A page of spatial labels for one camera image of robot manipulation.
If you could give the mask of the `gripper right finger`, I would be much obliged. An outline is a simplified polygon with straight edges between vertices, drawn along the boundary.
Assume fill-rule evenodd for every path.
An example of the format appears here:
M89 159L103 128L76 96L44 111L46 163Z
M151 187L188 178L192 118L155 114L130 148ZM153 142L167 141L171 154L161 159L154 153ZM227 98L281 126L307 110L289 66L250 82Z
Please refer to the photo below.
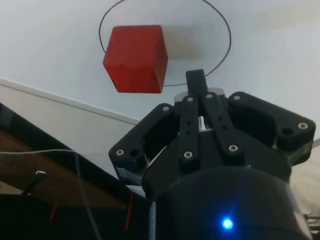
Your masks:
M203 69L197 70L197 87L203 111L228 155L248 152L240 137L245 134L284 155L293 166L309 158L316 131L311 119L243 91L230 97L209 91Z

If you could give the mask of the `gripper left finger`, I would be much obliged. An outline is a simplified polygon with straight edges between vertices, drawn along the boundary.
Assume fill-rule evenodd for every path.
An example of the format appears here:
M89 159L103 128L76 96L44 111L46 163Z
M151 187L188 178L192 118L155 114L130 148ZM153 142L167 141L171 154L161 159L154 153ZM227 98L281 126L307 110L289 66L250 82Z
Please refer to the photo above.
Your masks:
M122 170L134 175L143 172L174 141L178 141L175 160L193 161L198 157L201 71L189 70L185 76L188 91L178 94L174 105L156 106L109 150L118 175Z

